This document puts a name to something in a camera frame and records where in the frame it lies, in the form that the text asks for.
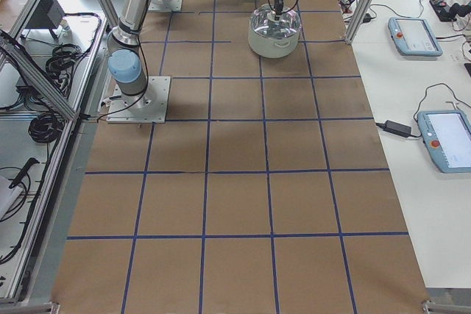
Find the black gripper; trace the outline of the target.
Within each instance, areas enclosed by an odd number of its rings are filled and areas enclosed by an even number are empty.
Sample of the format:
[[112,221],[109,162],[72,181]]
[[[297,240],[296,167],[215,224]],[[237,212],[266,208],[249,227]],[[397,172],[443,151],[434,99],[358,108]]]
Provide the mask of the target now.
[[275,13],[283,13],[283,9],[284,9],[284,0],[274,0],[273,11]]

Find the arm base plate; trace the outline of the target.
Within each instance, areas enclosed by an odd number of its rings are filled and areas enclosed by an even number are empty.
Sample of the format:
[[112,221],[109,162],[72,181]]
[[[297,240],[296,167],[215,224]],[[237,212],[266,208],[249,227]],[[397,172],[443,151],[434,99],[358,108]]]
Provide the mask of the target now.
[[115,84],[113,95],[118,98],[111,101],[106,121],[110,124],[163,124],[166,121],[170,86],[170,76],[151,76],[144,97],[140,98],[123,96]]
[[183,0],[151,0],[148,11],[155,13],[180,12]]

